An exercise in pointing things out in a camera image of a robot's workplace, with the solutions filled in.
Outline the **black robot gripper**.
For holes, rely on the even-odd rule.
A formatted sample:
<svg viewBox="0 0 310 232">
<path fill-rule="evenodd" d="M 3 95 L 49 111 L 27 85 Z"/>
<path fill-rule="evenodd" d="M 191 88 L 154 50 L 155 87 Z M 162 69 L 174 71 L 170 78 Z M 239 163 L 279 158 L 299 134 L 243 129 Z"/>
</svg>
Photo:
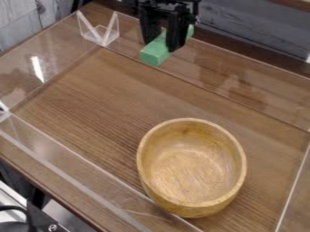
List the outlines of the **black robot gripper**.
<svg viewBox="0 0 310 232">
<path fill-rule="evenodd" d="M 186 43 L 188 22 L 199 21 L 200 0 L 136 0 L 144 44 L 162 33 L 160 18 L 168 16 L 166 45 L 170 52 Z"/>
</svg>

